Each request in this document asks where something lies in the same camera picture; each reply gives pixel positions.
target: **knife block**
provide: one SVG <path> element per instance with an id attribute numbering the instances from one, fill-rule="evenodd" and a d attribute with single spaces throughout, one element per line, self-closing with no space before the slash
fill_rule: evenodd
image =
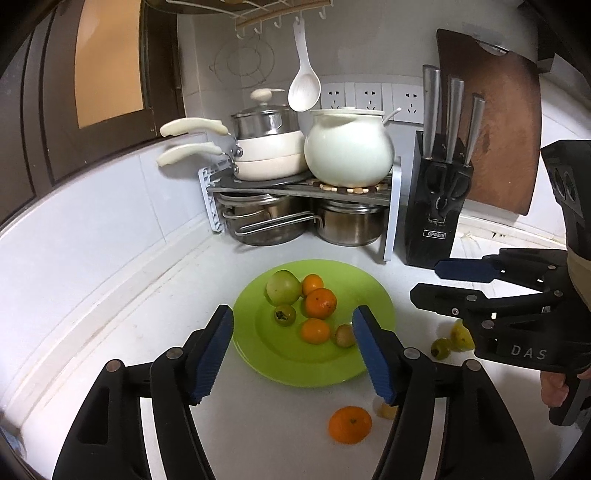
<path id="1" fill-rule="evenodd" d="M 443 163 L 445 159 L 445 142 L 443 134 L 435 135 L 433 159 L 423 157 L 423 132 L 417 131 L 414 146 L 414 167 L 408 198 L 408 208 L 404 226 L 404 245 L 406 264 L 413 267 L 434 269 L 437 262 L 449 258 L 453 240 L 456 236 L 457 219 L 464 205 L 458 202 L 446 215 L 443 222 L 431 218 L 431 200 L 425 183 L 427 168 L 432 162 Z M 447 168 L 462 169 L 472 176 L 472 165 L 463 164 L 466 149 L 460 139 L 457 140 L 454 162 L 446 164 Z"/>

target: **knife block label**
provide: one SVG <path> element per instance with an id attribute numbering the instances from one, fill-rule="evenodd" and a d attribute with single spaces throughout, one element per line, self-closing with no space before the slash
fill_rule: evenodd
<path id="1" fill-rule="evenodd" d="M 445 240 L 447 233 L 436 232 L 434 230 L 423 230 L 423 236 L 426 236 L 427 238 L 438 238 L 439 240 Z"/>

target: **green plate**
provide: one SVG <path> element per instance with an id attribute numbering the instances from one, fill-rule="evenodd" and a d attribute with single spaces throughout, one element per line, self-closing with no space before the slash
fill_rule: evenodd
<path id="1" fill-rule="evenodd" d="M 394 307 L 383 286 L 351 265 L 333 260 L 301 260 L 275 267 L 251 281 L 234 305 L 234 344 L 261 375 L 293 387 L 324 387 L 365 371 L 357 346 L 340 348 L 331 340 L 311 345 L 301 340 L 300 325 L 306 320 L 303 300 L 293 306 L 297 320 L 282 327 L 273 319 L 275 307 L 265 295 L 267 280 L 278 270 L 289 270 L 300 281 L 308 274 L 321 276 L 324 286 L 337 298 L 336 311 L 327 319 L 332 331 L 350 323 L 359 305 L 368 305 L 379 324 L 394 330 Z"/>

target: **cabinet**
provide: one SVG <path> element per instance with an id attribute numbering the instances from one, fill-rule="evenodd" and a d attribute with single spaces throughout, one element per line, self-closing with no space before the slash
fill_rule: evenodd
<path id="1" fill-rule="evenodd" d="M 184 116 L 176 16 L 142 0 L 64 0 L 2 76 L 0 225 Z"/>
<path id="2" fill-rule="evenodd" d="M 0 224 L 35 198 L 21 135 L 21 94 L 27 40 L 0 78 Z"/>

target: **stainless steel pot handle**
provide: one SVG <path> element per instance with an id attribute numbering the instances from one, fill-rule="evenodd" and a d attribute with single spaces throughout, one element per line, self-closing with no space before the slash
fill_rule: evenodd
<path id="1" fill-rule="evenodd" d="M 272 218 L 270 220 L 263 220 L 262 222 L 252 223 L 251 225 L 243 225 L 234 230 L 236 236 L 247 236 L 254 233 L 266 232 L 282 226 L 294 225 L 296 223 L 307 222 L 308 220 L 319 221 L 322 225 L 322 217 L 315 215 L 313 212 L 299 212 L 285 215 L 283 217 Z"/>
<path id="2" fill-rule="evenodd" d="M 266 213 L 267 216 L 269 215 L 269 212 L 267 212 L 266 210 L 257 210 L 256 212 L 244 213 L 243 215 L 233 215 L 231 213 L 228 213 L 228 210 L 224 210 L 222 212 L 222 216 L 224 218 L 227 218 L 228 220 L 240 220 L 241 218 L 254 217 L 255 215 L 258 215 L 260 213 Z"/>

